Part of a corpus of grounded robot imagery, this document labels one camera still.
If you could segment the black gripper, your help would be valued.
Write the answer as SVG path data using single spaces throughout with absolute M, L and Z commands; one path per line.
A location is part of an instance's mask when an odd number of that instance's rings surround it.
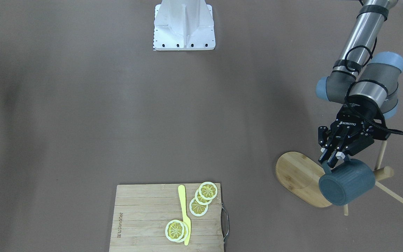
M 321 147 L 320 164 L 334 168 L 346 155 L 355 156 L 372 145 L 375 140 L 384 140 L 383 124 L 379 107 L 369 101 L 344 104 L 337 114 L 336 121 L 329 129 L 318 127 L 318 143 Z

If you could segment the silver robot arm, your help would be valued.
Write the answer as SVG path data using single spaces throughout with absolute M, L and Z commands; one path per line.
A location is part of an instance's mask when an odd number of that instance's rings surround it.
M 403 131 L 387 127 L 398 108 L 398 78 L 403 58 L 374 53 L 378 33 L 396 0 L 363 0 L 356 23 L 331 74 L 318 81 L 316 94 L 341 104 L 330 127 L 318 128 L 319 164 L 330 173 L 337 162 Z

